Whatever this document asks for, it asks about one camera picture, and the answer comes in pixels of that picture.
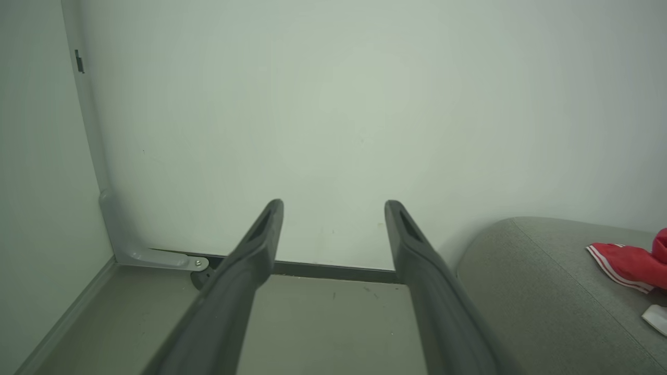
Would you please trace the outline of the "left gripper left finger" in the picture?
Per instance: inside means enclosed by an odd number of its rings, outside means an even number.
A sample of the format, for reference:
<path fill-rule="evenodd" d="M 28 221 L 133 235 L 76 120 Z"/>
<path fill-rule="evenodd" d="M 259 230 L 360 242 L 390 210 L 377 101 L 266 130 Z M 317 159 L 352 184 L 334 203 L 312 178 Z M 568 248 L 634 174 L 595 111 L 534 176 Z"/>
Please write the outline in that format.
<path fill-rule="evenodd" d="M 271 200 L 206 281 L 144 374 L 235 374 L 255 293 L 272 275 L 284 205 Z"/>

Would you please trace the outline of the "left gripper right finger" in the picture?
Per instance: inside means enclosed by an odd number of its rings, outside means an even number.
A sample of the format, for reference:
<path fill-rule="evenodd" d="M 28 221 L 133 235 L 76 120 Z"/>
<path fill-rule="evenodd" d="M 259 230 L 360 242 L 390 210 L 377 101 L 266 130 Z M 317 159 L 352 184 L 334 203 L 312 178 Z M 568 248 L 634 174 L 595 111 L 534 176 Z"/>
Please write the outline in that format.
<path fill-rule="evenodd" d="M 515 374 L 516 361 L 405 206 L 385 203 L 398 280 L 410 290 L 429 374 Z"/>

